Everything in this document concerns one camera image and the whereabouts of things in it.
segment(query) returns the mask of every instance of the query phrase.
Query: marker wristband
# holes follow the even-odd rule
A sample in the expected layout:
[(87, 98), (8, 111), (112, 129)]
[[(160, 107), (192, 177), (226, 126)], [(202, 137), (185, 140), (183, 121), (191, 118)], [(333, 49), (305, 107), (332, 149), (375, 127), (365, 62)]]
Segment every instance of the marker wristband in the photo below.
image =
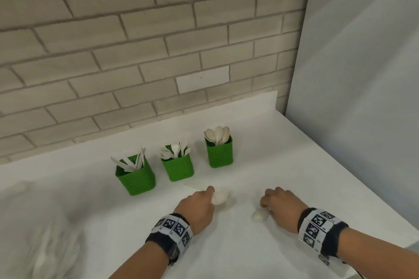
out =
[(188, 249), (193, 235), (186, 218), (172, 213), (160, 218), (145, 242), (152, 241), (159, 245), (169, 257), (169, 265), (173, 266)]
[(323, 256), (337, 257), (339, 236), (347, 223), (323, 209), (309, 208), (298, 220), (298, 237)]

